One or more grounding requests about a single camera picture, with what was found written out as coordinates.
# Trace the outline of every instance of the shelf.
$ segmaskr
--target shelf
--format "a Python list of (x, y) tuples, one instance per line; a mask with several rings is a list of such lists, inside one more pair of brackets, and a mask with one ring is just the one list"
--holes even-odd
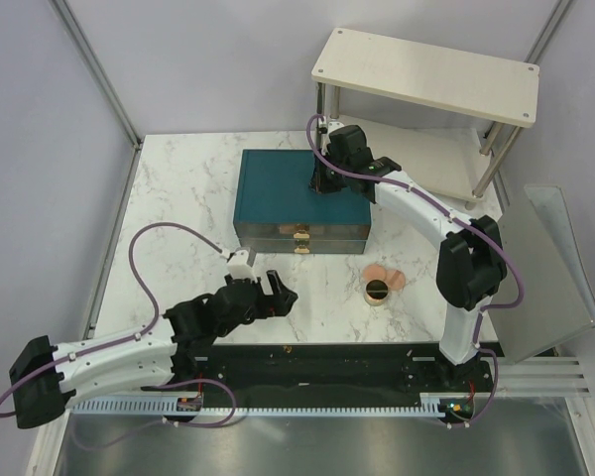
[(529, 128), (539, 67), (422, 43), (333, 30), (317, 82)]
[(339, 121), (360, 126), (373, 157), (391, 158), (428, 191), (481, 201), (472, 190), (489, 158), (478, 152), (475, 129), (400, 129), (350, 116), (340, 116)]

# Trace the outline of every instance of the box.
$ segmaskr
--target box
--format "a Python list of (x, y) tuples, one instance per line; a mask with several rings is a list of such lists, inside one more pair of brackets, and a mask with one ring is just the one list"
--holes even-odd
[(234, 228), (259, 253), (361, 254), (370, 233), (370, 202), (345, 188), (308, 188), (312, 151), (245, 150)]

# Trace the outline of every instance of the marble table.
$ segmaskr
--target marble table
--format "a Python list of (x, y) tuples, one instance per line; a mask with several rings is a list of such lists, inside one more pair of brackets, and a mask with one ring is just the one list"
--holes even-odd
[[(232, 225), (243, 149), (307, 149), (304, 132), (153, 135), (146, 138), (95, 335), (124, 330), (151, 317), (151, 305), (128, 264), (132, 236), (155, 221), (176, 221), (220, 246), (239, 246)], [(500, 217), (493, 189), (470, 212)], [(463, 210), (463, 203), (445, 199)], [(331, 343), (437, 341), (445, 301), (434, 283), (437, 252), (409, 224), (373, 205), (373, 227), (363, 255), (259, 254), (256, 271), (278, 270), (299, 295), (289, 317), (240, 326), (217, 343)], [(213, 250), (174, 229), (151, 230), (136, 247), (137, 267), (161, 312), (224, 285), (226, 266)], [(402, 270), (403, 291), (382, 306), (363, 299), (361, 271), (371, 263)], [(496, 340), (486, 319), (482, 340)]]

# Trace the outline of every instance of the white wall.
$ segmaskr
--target white wall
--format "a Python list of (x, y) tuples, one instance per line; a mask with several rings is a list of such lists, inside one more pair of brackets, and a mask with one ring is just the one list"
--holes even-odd
[[(131, 156), (49, 2), (1, 0), (0, 394), (31, 338), (79, 336)], [(34, 437), (0, 420), (0, 476)]]
[[(503, 174), (510, 195), (525, 183), (562, 185), (595, 293), (595, 0), (576, 2), (544, 54), (537, 121)], [(580, 357), (595, 397), (595, 330), (566, 350)]]
[[(523, 60), (555, 0), (69, 0), (140, 132), (303, 129), (336, 26)], [(407, 127), (486, 123), (375, 96), (342, 111)]]

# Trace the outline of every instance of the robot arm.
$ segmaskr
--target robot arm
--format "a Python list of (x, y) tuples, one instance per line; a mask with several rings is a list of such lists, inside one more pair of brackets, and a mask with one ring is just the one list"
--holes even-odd
[(216, 294), (180, 302), (135, 329), (57, 346), (46, 335), (30, 341), (9, 372), (12, 384), (48, 363), (57, 364), (14, 392), (18, 427), (47, 423), (93, 397), (193, 379), (195, 357), (206, 355), (216, 338), (241, 324), (286, 316), (298, 295), (276, 271), (267, 272), (273, 293), (265, 295), (254, 260), (252, 250), (236, 250), (227, 263), (227, 284)]
[[(470, 223), (502, 247), (497, 223), (489, 216), (472, 219), (424, 190), (392, 160), (375, 160), (359, 126), (330, 122), (326, 132), (323, 152), (336, 168), (353, 175), (393, 179), (408, 188), (345, 177), (318, 158), (310, 187), (319, 193), (332, 193), (348, 186), (410, 222), (439, 251), (436, 284), (447, 301), (439, 348), (451, 364), (467, 362), (477, 353), (473, 338), (480, 309), (490, 303), (507, 276), (507, 267), (487, 243), (455, 221)], [(449, 216), (440, 210), (447, 210)]]

